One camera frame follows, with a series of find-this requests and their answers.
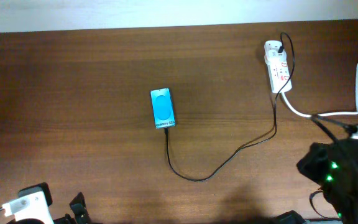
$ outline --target white cable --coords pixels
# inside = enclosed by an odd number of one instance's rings
[[[311,114],[304,114],[304,113],[301,113],[301,112],[297,111],[296,109],[294,109],[294,107],[292,107],[292,105],[290,104],[290,102],[288,101],[288,99],[284,93],[281,93],[281,96],[282,96],[285,104],[287,104],[288,108],[292,112],[294,112],[296,115],[302,116],[304,118],[311,117]],[[320,116],[335,116],[335,115],[357,115],[358,114],[358,63],[356,66],[356,93],[355,93],[355,96],[356,96],[356,111],[330,112],[330,113],[321,113],[319,115]]]

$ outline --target green led light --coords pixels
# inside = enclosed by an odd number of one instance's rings
[[[328,182],[331,182],[331,181],[333,181],[333,177],[332,177],[331,175],[328,175],[327,178],[326,178],[326,180],[327,180]]]
[[[333,168],[333,169],[338,168],[338,165],[336,164],[336,162],[331,162],[331,168]]]

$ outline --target black plug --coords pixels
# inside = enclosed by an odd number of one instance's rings
[[[348,125],[344,126],[343,128],[344,128],[345,131],[346,131],[348,134],[350,134],[350,135],[352,135],[352,134],[358,132],[358,127],[357,127],[357,125],[348,124]]]
[[[283,53],[283,51],[284,51],[284,45],[282,45],[279,49],[278,49],[278,53],[280,54],[280,53]]]

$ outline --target wooden table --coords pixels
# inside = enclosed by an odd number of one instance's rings
[[[79,191],[104,223],[207,223],[289,210],[318,218],[308,202],[318,186],[295,164],[312,142],[330,140],[282,101],[277,135],[202,183],[173,174],[154,126],[150,90],[168,87],[177,119],[172,161],[194,178],[266,133],[274,95],[263,46],[281,31],[296,53],[293,106],[354,110],[358,21],[0,34],[0,206],[47,182],[54,218],[71,213]],[[321,197],[316,206],[335,215]]]

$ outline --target power strip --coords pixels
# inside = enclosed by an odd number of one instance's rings
[[[267,64],[268,76],[273,93],[278,93],[290,78],[288,71],[287,53],[285,50],[279,53],[282,43],[277,40],[269,40],[265,43],[265,62]],[[291,80],[281,90],[281,93],[292,89]]]

